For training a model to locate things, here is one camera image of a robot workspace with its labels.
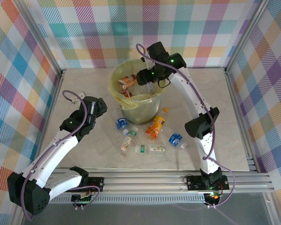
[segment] trash bin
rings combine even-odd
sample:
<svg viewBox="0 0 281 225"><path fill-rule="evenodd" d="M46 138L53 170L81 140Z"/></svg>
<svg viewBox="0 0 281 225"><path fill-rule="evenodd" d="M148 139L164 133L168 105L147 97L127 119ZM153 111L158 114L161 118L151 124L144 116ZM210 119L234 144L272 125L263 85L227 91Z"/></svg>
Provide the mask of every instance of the trash bin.
<svg viewBox="0 0 281 225"><path fill-rule="evenodd" d="M118 86L118 80L128 75L136 75L145 68L147 68L146 63L141 60L125 61L114 68L108 84L109 92L121 105L123 116L130 123L138 125L146 124L154 118L158 111L161 94L165 88L158 87L155 82L151 84L154 94L139 94L128 98L120 94L121 89ZM161 81L160 86L164 86L165 83L166 81Z"/></svg>

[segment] plaid wall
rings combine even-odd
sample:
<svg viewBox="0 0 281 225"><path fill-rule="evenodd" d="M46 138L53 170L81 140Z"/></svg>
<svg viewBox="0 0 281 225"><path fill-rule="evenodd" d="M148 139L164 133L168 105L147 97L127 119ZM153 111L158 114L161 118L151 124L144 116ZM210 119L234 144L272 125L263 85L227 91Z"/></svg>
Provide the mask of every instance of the plaid wall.
<svg viewBox="0 0 281 225"><path fill-rule="evenodd" d="M114 67L157 41L189 67L223 67L258 2L27 0L61 68Z"/></svg>
<svg viewBox="0 0 281 225"><path fill-rule="evenodd" d="M12 0L0 0L0 225L12 206L7 177L34 158L56 81Z"/></svg>
<svg viewBox="0 0 281 225"><path fill-rule="evenodd" d="M271 0L230 75L255 154L281 204L281 0Z"/></svg>

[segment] marble floor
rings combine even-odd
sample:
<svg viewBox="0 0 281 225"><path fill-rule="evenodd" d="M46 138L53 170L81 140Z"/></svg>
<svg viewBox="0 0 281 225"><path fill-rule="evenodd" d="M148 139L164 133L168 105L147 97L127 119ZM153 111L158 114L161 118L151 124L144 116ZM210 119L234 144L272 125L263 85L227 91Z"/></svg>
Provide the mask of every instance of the marble floor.
<svg viewBox="0 0 281 225"><path fill-rule="evenodd" d="M58 167L199 170L200 158L197 146L184 129L184 124L192 118L182 95L174 85L166 88L161 97L160 108L169 108L167 126L184 137L188 144L186 149L174 148L163 142L166 146L163 155L136 153L134 149L130 149L125 157L120 154L119 147L123 135L115 126L115 112L119 111L119 105L107 90L111 71L109 68L67 69L48 123L42 149L51 142L62 121L79 107L79 104L74 105L64 99L62 91L71 90L76 93L83 91L87 96L103 98L108 111L97 118L95 128L64 157ZM249 171L223 70L205 68L189 69L189 72L205 100L220 110L215 123L217 161L233 171ZM144 131L148 126L137 126L139 134L136 143L147 142Z"/></svg>

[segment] plastic bottle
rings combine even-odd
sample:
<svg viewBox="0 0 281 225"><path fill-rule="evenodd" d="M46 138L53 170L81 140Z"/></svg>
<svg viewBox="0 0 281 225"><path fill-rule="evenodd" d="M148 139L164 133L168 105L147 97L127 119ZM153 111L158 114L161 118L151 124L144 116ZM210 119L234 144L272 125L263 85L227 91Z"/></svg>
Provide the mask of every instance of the plastic bottle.
<svg viewBox="0 0 281 225"><path fill-rule="evenodd" d="M139 153L145 153L148 152L150 154L164 154L165 153L165 147L158 144L137 144L135 146L135 152Z"/></svg>
<svg viewBox="0 0 281 225"><path fill-rule="evenodd" d="M186 148L187 144L183 142L183 137L179 133L173 131L169 127L162 128L161 133L174 147L181 147L182 149Z"/></svg>
<svg viewBox="0 0 281 225"><path fill-rule="evenodd" d="M117 118L118 118L116 120L117 129L123 131L124 135L128 135L128 130L127 130L127 128L129 127L128 121L126 120L125 117L121 117L119 113L117 113Z"/></svg>
<svg viewBox="0 0 281 225"><path fill-rule="evenodd" d="M165 123L166 115L168 111L169 111L168 108L163 108L163 110L157 116L154 117L152 125L149 126L149 128L145 132L148 138L150 139L157 138L157 135L160 132L161 127Z"/></svg>
<svg viewBox="0 0 281 225"><path fill-rule="evenodd" d="M132 139L136 137L137 132L138 132L138 128L137 127L132 127L131 130L129 131L127 137L125 137L124 142L123 142L123 144L121 146L121 154L123 156L127 155L128 146L130 145Z"/></svg>

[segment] plastic bag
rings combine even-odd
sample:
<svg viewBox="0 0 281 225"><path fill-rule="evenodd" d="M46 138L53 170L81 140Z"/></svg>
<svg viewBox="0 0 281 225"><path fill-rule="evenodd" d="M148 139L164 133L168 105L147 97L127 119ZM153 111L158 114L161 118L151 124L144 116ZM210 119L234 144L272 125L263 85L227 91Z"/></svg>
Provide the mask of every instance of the plastic bag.
<svg viewBox="0 0 281 225"><path fill-rule="evenodd" d="M140 70L147 68L146 63L141 60L128 60L118 65L111 73L108 91L114 97L114 99L122 106L122 110L132 110L144 104L152 104L155 101L154 98L159 98L160 95L164 92L164 89L158 87L157 83L152 83L152 91L145 94L134 95L132 97L125 97L123 94L120 94L121 89L118 86L118 80L132 74L137 74ZM165 81L160 82L161 86L165 85Z"/></svg>

